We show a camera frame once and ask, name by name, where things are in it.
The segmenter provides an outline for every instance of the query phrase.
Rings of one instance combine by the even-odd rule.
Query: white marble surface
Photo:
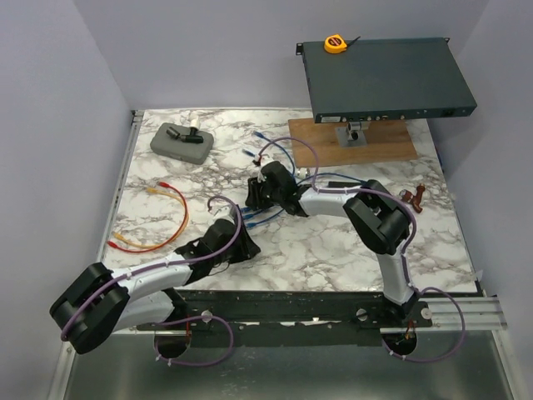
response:
[[[162,180],[174,185],[186,196],[191,210],[189,226],[174,246],[166,246],[157,252],[131,255],[108,247],[104,258],[108,268],[123,268],[159,258],[178,245],[203,235],[212,220],[206,201],[214,194],[221,193],[244,205],[247,179],[257,173],[257,169],[242,149],[256,152],[264,144],[252,135],[253,131],[261,131],[269,138],[288,136],[288,119],[311,116],[308,110],[285,109],[196,111],[201,116],[202,129],[215,136],[211,154],[201,166],[160,157],[150,149],[150,141],[162,123],[187,125],[190,110],[145,112],[114,223],[116,231],[145,243],[172,235],[182,220],[182,207],[173,199],[149,195],[144,190]],[[419,288],[437,286],[447,291],[474,292],[475,277],[427,122],[409,121],[407,125],[419,154],[417,160],[328,167],[321,168],[321,172],[374,178],[394,194],[402,188],[414,189],[423,182],[427,187],[424,212],[416,216],[419,232],[408,251],[414,282]],[[289,143],[285,144],[290,152]],[[270,154],[288,165],[279,150],[273,149]],[[187,288],[287,291],[382,289],[375,256],[362,244],[346,218],[298,218],[283,213],[268,224],[250,229],[249,233],[262,249],[260,254],[251,261],[233,264],[225,272],[204,278]]]

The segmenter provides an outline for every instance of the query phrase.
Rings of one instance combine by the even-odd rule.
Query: white wall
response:
[[[0,398],[39,399],[48,309],[96,257],[131,113],[71,0],[3,0],[0,33]]]
[[[458,58],[478,102],[435,122],[483,286],[498,293],[533,393],[533,2],[491,0]]]
[[[308,107],[297,42],[451,37],[488,0],[75,0],[134,108]]]

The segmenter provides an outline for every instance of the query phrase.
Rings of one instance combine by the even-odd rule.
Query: purple cable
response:
[[[158,359],[165,360],[166,362],[171,363],[171,364],[175,364],[175,365],[184,365],[186,367],[210,367],[210,366],[216,365],[218,363],[221,363],[226,358],[228,358],[230,356],[230,354],[232,353],[232,350],[233,350],[233,331],[232,331],[232,327],[230,326],[230,324],[227,323],[226,320],[224,320],[224,319],[222,319],[220,317],[217,317],[217,316],[214,316],[214,315],[212,315],[210,317],[204,317],[202,315],[197,315],[195,317],[183,318],[183,319],[180,319],[179,321],[172,321],[172,322],[165,322],[165,323],[162,322],[162,323],[157,323],[155,325],[158,326],[158,327],[170,327],[171,325],[177,325],[178,323],[189,323],[191,321],[198,321],[199,319],[208,319],[208,318],[214,319],[215,321],[220,322],[222,325],[224,325],[224,327],[227,329],[227,332],[229,333],[230,342],[227,345],[227,350],[226,350],[226,352],[224,354],[222,354],[216,360],[207,361],[207,362],[179,361],[179,360],[176,360],[175,358],[164,358],[159,353],[159,346],[158,346],[158,343],[156,342],[154,348],[156,350]]]
[[[459,337],[459,340],[449,352],[447,352],[446,354],[442,354],[439,357],[434,357],[434,358],[415,358],[415,357],[402,356],[398,354],[397,352],[393,352],[391,348],[385,343],[385,341],[383,341],[383,346],[385,346],[386,350],[393,357],[399,358],[400,360],[403,360],[403,361],[409,361],[410,363],[436,363],[437,361],[442,361],[445,358],[448,358],[452,356],[453,354],[457,353],[457,351],[461,348],[461,346],[465,342],[465,338],[466,338],[465,316],[463,315],[463,312],[461,311],[461,307],[459,306],[459,303],[452,296],[450,296],[450,294],[446,293],[443,290],[440,290],[437,287],[426,287],[424,290],[420,292],[420,294],[423,295],[424,293],[429,292],[429,291],[440,293],[442,296],[449,298],[450,301],[453,303],[453,305],[456,306],[457,312],[459,313],[459,318],[461,319],[461,336]]]
[[[200,261],[206,261],[206,260],[208,260],[210,258],[216,257],[217,255],[219,255],[221,253],[224,253],[237,240],[237,238],[239,236],[239,233],[241,232],[242,216],[241,216],[241,211],[239,210],[239,207],[232,200],[230,200],[227,197],[218,195],[218,194],[216,196],[210,197],[209,200],[207,200],[207,208],[209,209],[209,211],[211,211],[211,201],[213,201],[216,198],[224,200],[226,203],[229,203],[235,209],[236,215],[237,215],[237,228],[235,229],[235,233],[233,233],[232,238],[230,239],[230,241],[228,243],[226,243],[226,245],[224,247],[220,248],[219,250],[216,250],[215,252],[212,252],[211,254],[208,254],[208,255],[202,256],[202,257],[198,257],[198,258],[190,258],[188,260],[170,261],[168,264],[166,262],[165,263],[164,262],[158,262],[156,264],[147,265],[147,266],[145,266],[143,268],[140,268],[140,269],[132,272],[131,276],[134,277],[134,276],[139,275],[141,273],[146,273],[146,272],[154,270],[154,269],[158,269],[158,268],[161,268],[161,267],[166,267],[167,265],[170,266],[170,265],[198,263]],[[87,307],[89,307],[89,304],[91,304],[98,296],[100,296],[102,293],[104,293],[109,287],[111,287],[115,283],[120,282],[123,279],[126,279],[127,276],[128,276],[128,274],[124,273],[123,275],[115,277],[111,281],[109,281],[109,282],[105,283],[103,286],[101,286],[95,293],[93,293],[79,307],[79,309],[74,313],[74,315],[71,316],[71,318],[65,324],[65,326],[63,327],[63,329],[61,331],[61,340],[63,340],[64,342],[66,342],[68,340],[67,339],[67,335],[70,332],[70,329],[72,328],[72,325],[76,322],[77,318],[85,311],[85,309]]]
[[[449,298],[451,300],[451,302],[453,303],[453,305],[456,306],[457,312],[459,313],[459,317],[461,318],[461,337],[457,341],[457,344],[449,352],[447,352],[446,354],[444,354],[444,355],[442,355],[440,357],[428,358],[427,360],[423,360],[423,359],[419,359],[419,358],[409,358],[409,357],[403,357],[400,354],[397,354],[397,353],[393,352],[386,345],[386,343],[384,342],[385,343],[385,347],[389,351],[389,353],[391,353],[391,355],[394,356],[394,357],[397,357],[399,359],[405,359],[405,360],[411,361],[413,363],[418,363],[418,362],[419,363],[433,363],[433,362],[440,361],[440,360],[443,360],[445,358],[448,358],[449,356],[451,356],[452,354],[457,352],[457,350],[459,350],[459,348],[462,346],[463,342],[465,341],[465,337],[466,337],[465,316],[463,315],[463,312],[461,310],[461,307],[459,306],[459,303],[452,296],[450,296],[448,293],[444,292],[443,290],[440,290],[437,287],[426,287],[422,291],[419,291],[416,288],[415,284],[412,282],[411,277],[409,275],[409,267],[407,266],[406,251],[407,251],[407,247],[411,244],[411,242],[415,238],[415,234],[416,234],[417,225],[416,225],[415,214],[413,214],[413,212],[403,202],[401,202],[396,197],[394,197],[394,196],[392,196],[390,194],[387,194],[387,193],[379,192],[377,190],[365,189],[365,188],[362,188],[362,187],[354,187],[352,189],[347,189],[347,190],[320,189],[319,187],[316,186],[316,177],[318,175],[318,168],[320,167],[320,163],[318,161],[318,154],[316,153],[316,150],[313,148],[313,146],[311,144],[309,144],[305,140],[298,139],[297,137],[285,136],[285,137],[279,137],[277,139],[271,140],[257,154],[259,156],[259,162],[261,162],[261,156],[262,156],[263,152],[269,146],[271,146],[273,143],[279,142],[281,140],[294,140],[295,142],[299,142],[299,143],[303,144],[304,146],[306,146],[307,148],[309,148],[309,150],[311,150],[311,152],[313,153],[313,156],[315,158],[315,162],[316,162],[315,172],[314,172],[314,174],[313,174],[313,176],[311,178],[311,187],[317,193],[334,193],[334,194],[339,194],[339,193],[346,193],[346,194],[348,194],[348,193],[369,193],[369,194],[375,194],[377,196],[382,196],[384,198],[389,198],[390,200],[393,200],[394,202],[396,202],[396,204],[398,204],[398,206],[400,206],[400,208],[407,214],[407,217],[409,218],[409,221],[410,221],[410,223],[412,225],[411,234],[407,238],[404,246],[401,248],[401,255],[400,255],[400,257],[401,257],[401,265],[402,265],[403,273],[404,273],[404,275],[406,277],[407,283],[411,286],[411,288],[415,291],[415,293],[418,293],[421,296],[424,293],[426,293],[427,291],[439,292],[443,296]]]

